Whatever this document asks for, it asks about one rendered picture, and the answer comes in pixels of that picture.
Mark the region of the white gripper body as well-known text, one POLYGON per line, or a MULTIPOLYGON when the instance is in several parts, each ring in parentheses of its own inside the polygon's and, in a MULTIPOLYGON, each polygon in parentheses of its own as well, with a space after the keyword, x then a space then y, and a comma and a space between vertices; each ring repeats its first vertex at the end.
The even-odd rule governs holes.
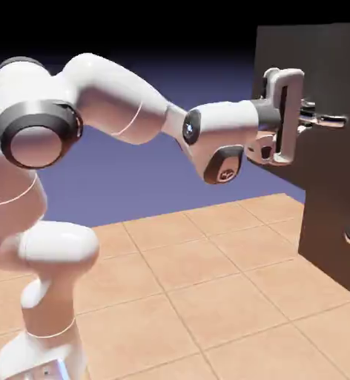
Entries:
POLYGON ((265 98, 280 112, 280 127, 272 161, 275 165, 289 165, 294 160, 297 143, 304 73, 295 68, 269 68, 263 79, 265 98))

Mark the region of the dark brown wooden cabinet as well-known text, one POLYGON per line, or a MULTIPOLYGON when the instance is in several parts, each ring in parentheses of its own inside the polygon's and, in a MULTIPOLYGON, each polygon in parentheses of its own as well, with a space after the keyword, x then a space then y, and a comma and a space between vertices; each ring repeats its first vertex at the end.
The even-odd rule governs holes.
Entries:
MULTIPOLYGON (((262 26, 257 30, 257 44, 254 61, 253 95, 258 95, 261 88, 263 72, 271 67, 299 68, 305 74, 304 97, 314 102, 313 79, 316 77, 317 65, 314 63, 323 27, 330 24, 262 26)), ((272 174, 302 188, 305 193, 311 189, 328 188, 342 182, 333 182, 321 175, 316 175, 303 153, 306 144, 301 133, 297 141, 294 162, 289 166, 270 167, 272 174)))

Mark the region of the dark brown drawer front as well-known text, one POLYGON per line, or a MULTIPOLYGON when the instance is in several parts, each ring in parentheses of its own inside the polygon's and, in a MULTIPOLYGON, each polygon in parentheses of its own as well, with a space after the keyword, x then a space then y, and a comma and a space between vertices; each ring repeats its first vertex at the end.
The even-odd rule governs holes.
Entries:
POLYGON ((350 183, 306 192, 299 253, 350 292, 350 183))
POLYGON ((312 55, 317 65, 311 98, 323 117, 345 117, 343 127, 315 126, 303 135, 303 153, 316 175, 350 183, 350 23, 323 27, 312 55))

